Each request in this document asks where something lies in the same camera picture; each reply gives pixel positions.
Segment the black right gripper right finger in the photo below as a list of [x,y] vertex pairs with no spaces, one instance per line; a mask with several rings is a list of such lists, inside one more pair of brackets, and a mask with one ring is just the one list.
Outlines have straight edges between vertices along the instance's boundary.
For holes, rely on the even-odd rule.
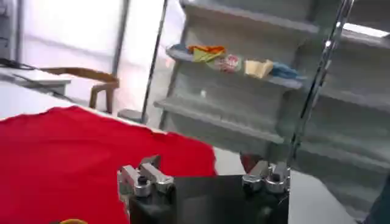
[[284,194],[289,189],[290,167],[279,162],[272,166],[268,161],[259,161],[249,173],[242,176],[242,184],[250,192],[262,189],[271,194]]

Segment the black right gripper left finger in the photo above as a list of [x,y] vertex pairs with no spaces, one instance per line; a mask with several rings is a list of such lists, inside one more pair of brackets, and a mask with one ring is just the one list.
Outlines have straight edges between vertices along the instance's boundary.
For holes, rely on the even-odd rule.
[[174,189],[174,178],[165,175],[160,168],[161,156],[143,158],[138,167],[122,166],[117,171],[119,198],[134,195],[148,197],[152,188],[162,194],[169,194]]

